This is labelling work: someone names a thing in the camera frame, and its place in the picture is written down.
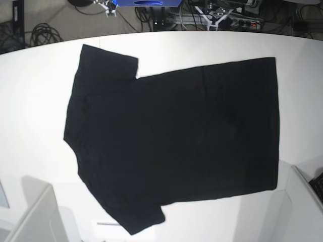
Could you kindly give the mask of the white table slot plate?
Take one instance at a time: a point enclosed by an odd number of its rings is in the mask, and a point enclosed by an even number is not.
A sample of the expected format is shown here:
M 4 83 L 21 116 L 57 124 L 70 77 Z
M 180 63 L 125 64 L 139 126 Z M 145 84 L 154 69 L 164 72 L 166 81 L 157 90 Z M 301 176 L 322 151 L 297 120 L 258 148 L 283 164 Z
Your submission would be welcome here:
M 98 221 L 96 224 L 102 225 L 102 226 L 120 226 L 118 223 L 112 223 L 112 222 L 106 222 L 106 221 Z

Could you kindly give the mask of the black keyboard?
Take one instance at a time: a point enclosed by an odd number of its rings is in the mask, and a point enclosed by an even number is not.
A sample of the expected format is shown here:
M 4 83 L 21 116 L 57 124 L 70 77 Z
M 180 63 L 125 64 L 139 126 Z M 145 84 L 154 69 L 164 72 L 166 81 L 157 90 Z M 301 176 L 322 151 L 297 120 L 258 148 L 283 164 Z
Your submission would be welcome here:
M 320 199 L 320 201 L 323 202 L 323 173 L 320 174 L 318 177 L 312 179 L 309 182 L 309 184 Z

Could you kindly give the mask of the white partition panel left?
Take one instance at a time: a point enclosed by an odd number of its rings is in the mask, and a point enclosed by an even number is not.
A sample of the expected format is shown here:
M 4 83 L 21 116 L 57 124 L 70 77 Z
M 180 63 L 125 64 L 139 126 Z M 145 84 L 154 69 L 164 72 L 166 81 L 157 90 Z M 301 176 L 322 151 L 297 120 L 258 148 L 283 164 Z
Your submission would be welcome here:
M 69 241 L 52 185 L 42 188 L 5 241 Z

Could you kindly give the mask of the black cabinet edge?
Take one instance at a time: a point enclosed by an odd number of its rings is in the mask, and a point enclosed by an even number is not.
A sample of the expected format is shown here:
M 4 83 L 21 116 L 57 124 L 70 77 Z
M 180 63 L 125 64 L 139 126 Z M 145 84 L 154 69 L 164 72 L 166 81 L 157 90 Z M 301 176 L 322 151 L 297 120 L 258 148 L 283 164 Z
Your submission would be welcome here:
M 12 1 L 12 21 L 13 36 L 18 41 L 20 47 L 24 49 L 25 43 L 25 24 L 24 24 L 24 0 Z

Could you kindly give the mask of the white partition panel right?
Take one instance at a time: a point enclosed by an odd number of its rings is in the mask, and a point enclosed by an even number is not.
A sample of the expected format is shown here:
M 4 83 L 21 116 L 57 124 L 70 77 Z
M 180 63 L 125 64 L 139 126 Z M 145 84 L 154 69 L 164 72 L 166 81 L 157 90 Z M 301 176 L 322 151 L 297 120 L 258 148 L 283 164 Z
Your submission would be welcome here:
M 292 210 L 283 241 L 322 241 L 322 204 L 297 167 L 286 183 Z

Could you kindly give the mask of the white partition panel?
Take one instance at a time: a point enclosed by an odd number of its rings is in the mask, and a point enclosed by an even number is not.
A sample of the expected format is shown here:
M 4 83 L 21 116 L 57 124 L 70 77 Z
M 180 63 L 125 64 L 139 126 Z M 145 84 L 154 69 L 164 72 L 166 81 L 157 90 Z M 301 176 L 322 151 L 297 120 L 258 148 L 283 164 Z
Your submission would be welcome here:
M 42 188 L 5 241 L 69 241 L 52 185 Z
M 322 241 L 322 204 L 297 167 L 286 183 L 292 210 L 283 241 Z

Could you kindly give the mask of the white power strip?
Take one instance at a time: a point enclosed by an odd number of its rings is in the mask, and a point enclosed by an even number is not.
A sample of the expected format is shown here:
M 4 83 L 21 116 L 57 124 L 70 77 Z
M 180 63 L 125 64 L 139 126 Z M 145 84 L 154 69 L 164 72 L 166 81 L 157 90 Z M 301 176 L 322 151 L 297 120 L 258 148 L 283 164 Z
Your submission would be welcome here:
M 170 17 L 174 24 L 186 28 L 194 26 L 201 30 L 251 30 L 258 31 L 261 29 L 264 20 L 260 18 L 251 18 L 240 14 L 230 14 L 225 16 L 211 16 L 200 14 L 184 13 L 174 14 Z

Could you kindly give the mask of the black T-shirt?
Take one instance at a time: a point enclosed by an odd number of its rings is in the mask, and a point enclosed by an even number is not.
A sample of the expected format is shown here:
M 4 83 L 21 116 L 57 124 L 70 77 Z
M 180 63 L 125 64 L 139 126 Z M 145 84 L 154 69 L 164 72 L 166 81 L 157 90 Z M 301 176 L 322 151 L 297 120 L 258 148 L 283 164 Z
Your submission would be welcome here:
M 84 45 L 64 140 L 101 207 L 131 235 L 162 206 L 274 190 L 276 59 L 136 78 L 138 59 Z

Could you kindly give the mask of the blue box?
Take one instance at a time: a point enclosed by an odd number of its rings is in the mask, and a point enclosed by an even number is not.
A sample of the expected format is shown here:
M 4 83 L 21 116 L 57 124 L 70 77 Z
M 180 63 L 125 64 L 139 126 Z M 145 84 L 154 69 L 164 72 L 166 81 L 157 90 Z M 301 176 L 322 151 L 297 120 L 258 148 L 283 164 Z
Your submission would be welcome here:
M 178 7 L 182 0 L 117 0 L 120 7 Z

